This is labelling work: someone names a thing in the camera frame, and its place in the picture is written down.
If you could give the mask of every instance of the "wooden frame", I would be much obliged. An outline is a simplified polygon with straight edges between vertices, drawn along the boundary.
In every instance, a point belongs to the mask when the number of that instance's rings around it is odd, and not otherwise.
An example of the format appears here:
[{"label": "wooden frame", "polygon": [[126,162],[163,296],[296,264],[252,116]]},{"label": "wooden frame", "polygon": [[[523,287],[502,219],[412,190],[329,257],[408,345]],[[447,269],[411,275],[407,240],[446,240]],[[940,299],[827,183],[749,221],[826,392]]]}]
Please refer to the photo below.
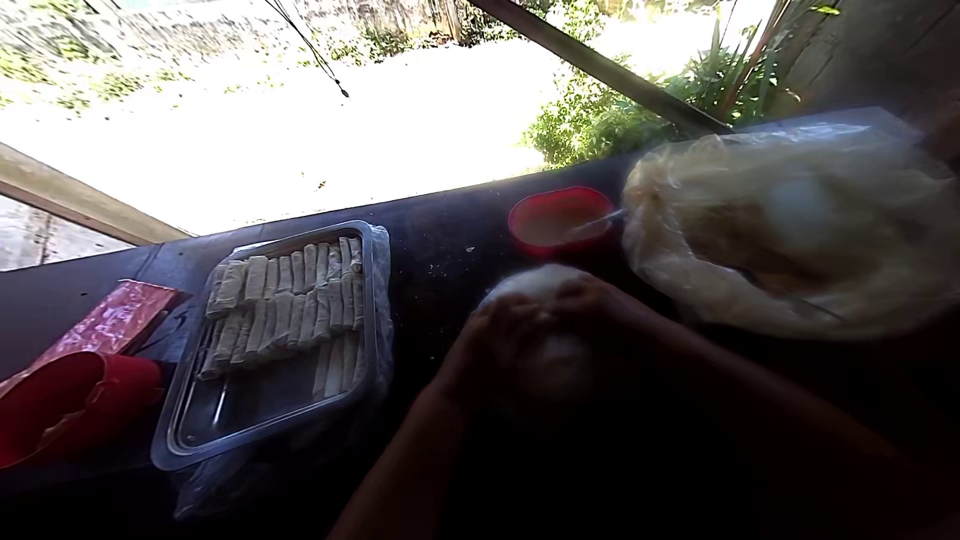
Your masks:
[{"label": "wooden frame", "polygon": [[0,194],[138,246],[190,234],[0,144]]}]

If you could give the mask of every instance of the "wooden beam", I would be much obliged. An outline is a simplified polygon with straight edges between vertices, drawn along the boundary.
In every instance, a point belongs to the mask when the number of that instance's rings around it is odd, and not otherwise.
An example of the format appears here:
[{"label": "wooden beam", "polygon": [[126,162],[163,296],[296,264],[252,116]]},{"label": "wooden beam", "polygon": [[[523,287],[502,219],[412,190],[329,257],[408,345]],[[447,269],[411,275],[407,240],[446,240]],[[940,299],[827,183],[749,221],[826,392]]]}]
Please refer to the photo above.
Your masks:
[{"label": "wooden beam", "polygon": [[189,234],[0,144],[0,194],[138,246]]},{"label": "wooden beam", "polygon": [[690,135],[733,133],[727,124],[668,94],[659,86],[564,34],[557,27],[511,0],[469,2],[500,19],[531,41],[539,43],[551,53],[586,71],[601,83],[673,122]]}]

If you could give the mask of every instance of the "red bowl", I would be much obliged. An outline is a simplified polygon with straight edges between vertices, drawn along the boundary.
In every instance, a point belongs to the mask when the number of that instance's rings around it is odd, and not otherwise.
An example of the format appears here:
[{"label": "red bowl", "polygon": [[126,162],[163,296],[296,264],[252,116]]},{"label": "red bowl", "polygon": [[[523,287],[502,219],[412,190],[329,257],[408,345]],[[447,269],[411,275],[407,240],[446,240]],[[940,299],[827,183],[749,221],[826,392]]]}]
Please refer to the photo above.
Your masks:
[{"label": "red bowl", "polygon": [[582,224],[591,219],[599,219],[615,208],[610,199],[596,189],[582,186],[567,187],[531,195],[516,203],[510,210],[507,224],[511,236],[521,250],[534,257],[548,258],[560,252],[585,249],[596,244],[610,233],[612,225],[607,223],[602,231],[589,238],[578,238],[550,245],[534,243],[529,237],[524,238],[525,227],[538,221],[555,221],[561,216],[592,216],[579,222]]},{"label": "red bowl", "polygon": [[57,358],[0,398],[0,469],[100,446],[162,393],[160,370],[148,359],[93,352]]}]

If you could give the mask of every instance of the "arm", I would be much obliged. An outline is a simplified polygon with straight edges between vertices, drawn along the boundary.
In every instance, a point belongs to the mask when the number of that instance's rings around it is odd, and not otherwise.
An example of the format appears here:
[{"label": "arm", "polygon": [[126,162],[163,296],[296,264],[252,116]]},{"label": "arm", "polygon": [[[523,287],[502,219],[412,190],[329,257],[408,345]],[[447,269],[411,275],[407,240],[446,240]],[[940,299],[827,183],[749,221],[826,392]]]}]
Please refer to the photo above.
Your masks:
[{"label": "arm", "polygon": [[435,536],[473,411],[501,379],[500,348],[532,328],[527,323],[533,311],[525,299],[513,296],[470,316],[437,377],[414,400],[330,539]]}]

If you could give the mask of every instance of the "concrete wall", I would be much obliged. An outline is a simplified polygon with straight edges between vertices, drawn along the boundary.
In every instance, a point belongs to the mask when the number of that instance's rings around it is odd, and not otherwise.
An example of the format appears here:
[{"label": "concrete wall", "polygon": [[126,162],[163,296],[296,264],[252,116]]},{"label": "concrete wall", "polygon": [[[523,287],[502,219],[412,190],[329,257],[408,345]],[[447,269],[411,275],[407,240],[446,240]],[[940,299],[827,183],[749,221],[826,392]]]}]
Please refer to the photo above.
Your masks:
[{"label": "concrete wall", "polygon": [[0,196],[0,271],[131,247],[122,240]]}]

